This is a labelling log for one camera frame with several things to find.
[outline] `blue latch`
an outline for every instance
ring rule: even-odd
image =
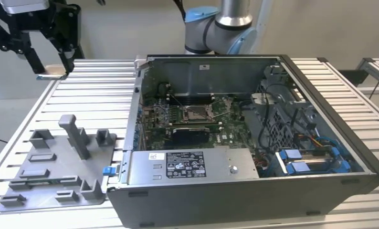
[[[351,170],[351,165],[349,165],[349,163],[345,160],[343,160],[340,162],[339,168],[333,169],[333,172],[336,172],[336,173],[348,173],[349,170]]]
[[[104,176],[114,176],[116,175],[116,168],[110,166],[105,166],[102,169],[102,175]]]
[[[332,147],[332,154],[335,157],[340,155],[340,152],[336,147]]]

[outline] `workbench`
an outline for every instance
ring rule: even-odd
[[[293,62],[379,159],[379,108],[328,62],[316,58],[293,59]],[[121,162],[134,77],[134,61],[77,60],[68,79],[49,83],[0,154],[0,197],[30,150],[32,131],[49,129],[52,135],[65,135],[57,125],[62,114],[76,115],[76,125],[84,127],[88,134],[96,133],[98,128],[117,134],[112,163]],[[105,177],[105,180],[112,183],[113,178]],[[96,206],[0,213],[0,228],[24,227],[122,228],[122,223],[105,200]],[[348,198],[325,216],[173,228],[379,228],[379,187],[368,195]]]

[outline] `power supply label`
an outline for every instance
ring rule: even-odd
[[[166,153],[166,177],[205,177],[206,167],[202,152]]]

